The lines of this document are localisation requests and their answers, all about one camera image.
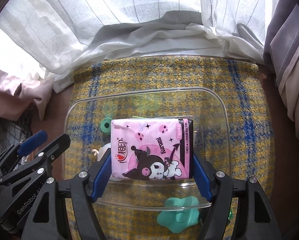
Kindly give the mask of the green foam roll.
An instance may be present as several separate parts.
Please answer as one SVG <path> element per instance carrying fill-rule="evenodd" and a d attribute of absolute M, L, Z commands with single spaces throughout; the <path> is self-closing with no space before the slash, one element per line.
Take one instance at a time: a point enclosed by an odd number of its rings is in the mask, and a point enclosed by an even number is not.
<path fill-rule="evenodd" d="M 111 133 L 111 117 L 105 117 L 100 123 L 100 130 L 102 133 L 109 135 Z"/>

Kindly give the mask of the teal plush flower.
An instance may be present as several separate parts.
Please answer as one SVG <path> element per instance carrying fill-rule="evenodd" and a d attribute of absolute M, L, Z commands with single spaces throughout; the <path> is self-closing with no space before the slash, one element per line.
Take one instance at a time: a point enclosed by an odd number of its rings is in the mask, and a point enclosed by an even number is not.
<path fill-rule="evenodd" d="M 184 198 L 171 197 L 165 201 L 165 207 L 191 207 L 199 204 L 194 196 Z M 180 233 L 190 226 L 194 226 L 199 222 L 198 209 L 184 209 L 173 211 L 161 211 L 157 216 L 159 225 L 168 228 L 172 233 Z"/>

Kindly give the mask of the pink Kuromi tissue pack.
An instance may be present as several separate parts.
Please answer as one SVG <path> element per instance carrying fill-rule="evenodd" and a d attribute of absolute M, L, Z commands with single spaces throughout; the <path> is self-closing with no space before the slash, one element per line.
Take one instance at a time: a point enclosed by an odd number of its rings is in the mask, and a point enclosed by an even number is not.
<path fill-rule="evenodd" d="M 133 180 L 190 179 L 193 141 L 191 119 L 113 119 L 112 176 Z"/>

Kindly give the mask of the clear plastic container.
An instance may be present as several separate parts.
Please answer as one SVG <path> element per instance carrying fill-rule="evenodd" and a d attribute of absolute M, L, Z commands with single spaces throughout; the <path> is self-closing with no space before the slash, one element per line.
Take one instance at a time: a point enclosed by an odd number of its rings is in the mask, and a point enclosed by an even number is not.
<path fill-rule="evenodd" d="M 69 175 L 112 152 L 112 175 L 99 205 L 144 211 L 208 207 L 188 176 L 190 151 L 232 174 L 226 109 L 206 88 L 81 99 L 70 107 L 64 131 L 71 138 L 65 156 Z"/>

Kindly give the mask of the round-headed baby doll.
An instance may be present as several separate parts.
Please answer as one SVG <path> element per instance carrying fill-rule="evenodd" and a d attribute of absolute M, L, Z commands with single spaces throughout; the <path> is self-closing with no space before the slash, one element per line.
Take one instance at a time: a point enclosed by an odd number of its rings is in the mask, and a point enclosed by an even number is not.
<path fill-rule="evenodd" d="M 104 146 L 102 146 L 99 150 L 93 149 L 92 153 L 96 157 L 96 160 L 100 161 L 102 159 L 102 157 L 105 155 L 107 149 L 109 149 L 109 148 L 111 148 L 111 144 L 107 143 Z"/>

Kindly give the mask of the pink beige curtain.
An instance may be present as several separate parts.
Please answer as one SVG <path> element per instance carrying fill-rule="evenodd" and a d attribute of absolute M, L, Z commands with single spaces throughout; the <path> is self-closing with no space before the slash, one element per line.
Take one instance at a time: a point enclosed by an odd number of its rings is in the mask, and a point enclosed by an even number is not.
<path fill-rule="evenodd" d="M 53 79 L 24 80 L 0 70 L 0 117 L 17 121 L 30 105 L 35 105 L 40 119 L 44 119 L 53 84 Z"/>

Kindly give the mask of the white sheer curtain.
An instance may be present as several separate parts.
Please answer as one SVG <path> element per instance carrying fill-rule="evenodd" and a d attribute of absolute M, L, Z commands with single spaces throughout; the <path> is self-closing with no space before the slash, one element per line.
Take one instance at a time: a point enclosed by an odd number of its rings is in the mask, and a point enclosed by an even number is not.
<path fill-rule="evenodd" d="M 0 29 L 35 59 L 33 66 L 18 73 L 53 79 L 54 91 L 60 92 L 71 85 L 75 70 L 101 62 L 90 59 L 88 50 L 106 25 L 145 23 L 169 11 L 194 11 L 202 22 L 231 34 L 246 27 L 264 47 L 277 4 L 278 0 L 10 0 L 0 13 Z"/>

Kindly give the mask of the yellow blue woven mat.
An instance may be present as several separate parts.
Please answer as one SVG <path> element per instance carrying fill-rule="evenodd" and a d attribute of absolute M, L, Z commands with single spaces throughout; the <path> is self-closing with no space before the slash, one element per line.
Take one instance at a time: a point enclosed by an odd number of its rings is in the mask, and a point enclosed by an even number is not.
<path fill-rule="evenodd" d="M 258 74 L 253 63 L 206 57 L 124 59 L 78 70 L 64 127 L 71 139 L 65 178 L 87 170 L 92 150 L 109 143 L 106 118 L 190 118 L 204 159 L 233 178 L 255 176 L 271 195 L 275 143 Z M 111 179 L 93 207 L 108 239 L 195 239 L 200 225 L 172 233 L 156 220 L 168 198 L 188 196 L 198 211 L 209 208 L 193 180 Z"/>

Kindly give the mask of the grey cloth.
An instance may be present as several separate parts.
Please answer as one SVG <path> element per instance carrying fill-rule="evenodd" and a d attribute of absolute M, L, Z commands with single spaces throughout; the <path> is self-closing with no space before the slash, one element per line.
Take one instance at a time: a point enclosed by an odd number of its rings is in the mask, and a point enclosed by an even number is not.
<path fill-rule="evenodd" d="M 253 33 L 243 27 L 239 34 L 219 30 L 201 21 L 194 11 L 169 11 L 162 18 L 138 24 L 102 27 L 89 46 L 95 61 L 130 56 L 202 55 L 229 57 L 261 63 L 263 49 Z"/>

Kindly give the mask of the grey pink curtain right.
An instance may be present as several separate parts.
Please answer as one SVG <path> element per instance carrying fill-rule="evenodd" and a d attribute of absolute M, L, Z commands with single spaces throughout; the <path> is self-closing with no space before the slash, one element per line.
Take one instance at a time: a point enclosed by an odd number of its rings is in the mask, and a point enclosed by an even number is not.
<path fill-rule="evenodd" d="M 268 27 L 264 62 L 276 75 L 276 84 L 287 115 L 299 139 L 299 6 L 290 12 L 279 5 Z"/>

